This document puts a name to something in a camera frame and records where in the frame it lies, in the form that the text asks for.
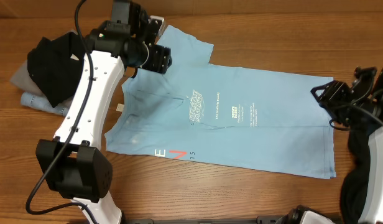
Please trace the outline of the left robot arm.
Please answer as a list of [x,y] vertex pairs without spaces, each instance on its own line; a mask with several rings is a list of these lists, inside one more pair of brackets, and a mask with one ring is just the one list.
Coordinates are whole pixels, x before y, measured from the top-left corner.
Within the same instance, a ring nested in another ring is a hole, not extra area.
[[39,182],[58,192],[67,207],[80,208],[90,223],[126,221],[109,191],[113,167],[101,153],[102,130],[127,68],[164,74],[171,66],[170,49],[156,44],[164,30],[162,17],[135,2],[114,1],[110,19],[81,36],[85,56],[71,107],[53,139],[36,147]]

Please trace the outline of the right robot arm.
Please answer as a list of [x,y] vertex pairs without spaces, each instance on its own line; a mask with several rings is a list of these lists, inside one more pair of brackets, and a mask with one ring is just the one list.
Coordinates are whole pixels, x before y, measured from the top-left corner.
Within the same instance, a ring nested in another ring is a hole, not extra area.
[[358,67],[354,76],[351,86],[332,81],[311,89],[330,121],[348,131],[348,149],[355,158],[341,188],[341,217],[299,205],[277,223],[383,223],[383,68]]

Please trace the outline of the light blue printed t-shirt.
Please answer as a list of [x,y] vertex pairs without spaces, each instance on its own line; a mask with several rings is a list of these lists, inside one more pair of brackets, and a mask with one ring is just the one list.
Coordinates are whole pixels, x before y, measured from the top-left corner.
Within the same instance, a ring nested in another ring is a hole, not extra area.
[[124,82],[108,151],[335,177],[330,118],[311,94],[330,78],[213,65],[211,44],[172,26],[159,44],[173,63]]

